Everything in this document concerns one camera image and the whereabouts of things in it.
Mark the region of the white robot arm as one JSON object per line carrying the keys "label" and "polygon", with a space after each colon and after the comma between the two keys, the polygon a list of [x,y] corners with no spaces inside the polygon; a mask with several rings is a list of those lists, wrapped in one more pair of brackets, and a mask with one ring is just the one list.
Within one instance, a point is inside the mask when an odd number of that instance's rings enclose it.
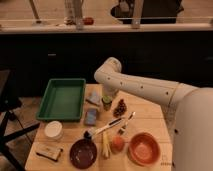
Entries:
{"label": "white robot arm", "polygon": [[109,57],[94,73],[108,95],[118,90],[175,111],[171,171],[213,171],[213,88],[131,76]]}

